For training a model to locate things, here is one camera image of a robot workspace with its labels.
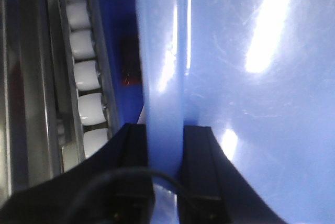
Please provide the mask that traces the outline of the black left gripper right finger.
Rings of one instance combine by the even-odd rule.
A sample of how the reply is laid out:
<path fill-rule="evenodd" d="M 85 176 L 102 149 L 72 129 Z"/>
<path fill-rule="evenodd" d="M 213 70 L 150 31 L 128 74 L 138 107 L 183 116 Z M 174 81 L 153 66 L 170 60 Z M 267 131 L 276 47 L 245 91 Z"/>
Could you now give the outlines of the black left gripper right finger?
<path fill-rule="evenodd" d="M 185 126 L 178 198 L 180 223 L 284 223 L 228 160 L 210 127 Z"/>

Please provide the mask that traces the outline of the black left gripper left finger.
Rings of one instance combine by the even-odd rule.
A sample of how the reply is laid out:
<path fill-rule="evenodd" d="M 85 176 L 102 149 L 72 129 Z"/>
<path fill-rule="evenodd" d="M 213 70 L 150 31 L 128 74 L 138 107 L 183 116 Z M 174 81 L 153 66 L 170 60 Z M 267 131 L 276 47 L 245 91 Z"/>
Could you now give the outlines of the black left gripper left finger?
<path fill-rule="evenodd" d="M 154 189 L 145 125 L 125 124 L 90 158 L 15 193 L 1 223 L 149 223 Z"/>

